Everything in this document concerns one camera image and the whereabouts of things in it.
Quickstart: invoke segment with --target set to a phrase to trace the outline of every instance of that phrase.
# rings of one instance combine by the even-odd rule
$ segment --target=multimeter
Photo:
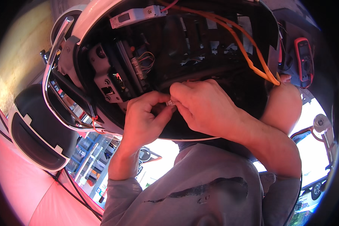
[[[298,60],[299,79],[302,82],[309,81],[309,86],[314,78],[314,62],[311,47],[307,38],[294,40],[296,58]]]

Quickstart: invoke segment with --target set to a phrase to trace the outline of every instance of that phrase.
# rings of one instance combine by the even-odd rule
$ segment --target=orange wire
[[[157,1],[162,3],[162,4],[164,4],[164,5],[168,5],[168,3],[163,2],[162,0],[157,0]],[[232,34],[232,36],[234,37],[236,43],[239,45],[240,51],[244,55],[244,57],[245,57],[248,65],[249,65],[249,67],[257,75],[261,76],[262,78],[270,81],[271,83],[273,83],[275,85],[280,85],[280,82],[278,80],[276,80],[274,75],[270,72],[269,68],[267,67],[267,64],[266,64],[266,62],[265,62],[265,60],[264,60],[264,58],[263,58],[259,48],[257,47],[257,44],[255,43],[255,41],[253,40],[251,35],[249,35],[249,33],[247,33],[247,31],[244,30],[240,25],[236,24],[235,22],[233,22],[231,20],[228,20],[226,18],[223,18],[223,17],[218,16],[218,15],[213,14],[213,13],[204,12],[204,11],[197,11],[197,10],[194,10],[194,9],[189,9],[189,8],[186,8],[186,7],[180,7],[180,6],[176,6],[176,5],[173,5],[172,8],[178,9],[178,10],[182,10],[182,11],[186,11],[186,12],[190,12],[190,13],[198,14],[198,15],[203,16],[205,18],[208,18],[209,20],[212,20],[212,21],[218,23],[219,25],[223,26],[224,28],[226,28]],[[224,21],[229,23],[229,24],[231,24],[232,26],[236,27],[237,29],[239,29],[251,41],[253,46],[256,48],[257,55],[259,57],[259,60],[261,62],[262,67],[265,70],[265,73],[263,73],[261,70],[259,70],[258,68],[256,68],[253,65],[253,62],[249,59],[249,57],[248,57],[248,55],[246,53],[246,50],[245,50],[244,46],[241,43],[241,40],[239,39],[239,37],[237,36],[235,31],[233,29],[231,29],[226,23],[224,23]]]
[[[105,134],[105,133],[102,133],[102,132],[99,132],[96,128],[95,128],[95,125],[94,125],[94,117],[92,116],[92,120],[93,120],[93,129],[99,133],[99,134]]]

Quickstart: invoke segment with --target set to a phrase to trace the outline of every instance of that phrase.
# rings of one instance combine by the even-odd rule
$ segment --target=red canopy
[[[72,183],[64,169],[50,174],[27,161],[11,142],[7,128],[8,120],[0,110],[0,186],[22,223],[99,225],[104,210]]]

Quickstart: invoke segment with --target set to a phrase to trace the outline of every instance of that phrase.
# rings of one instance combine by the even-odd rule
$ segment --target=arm
[[[153,91],[129,101],[123,139],[108,166],[109,179],[126,180],[136,176],[139,148],[158,138],[176,110],[174,106],[166,106],[154,116],[152,107],[169,100],[168,94]]]
[[[280,178],[300,178],[301,160],[295,143],[236,107],[215,80],[174,83],[170,93],[190,129],[244,145]]]

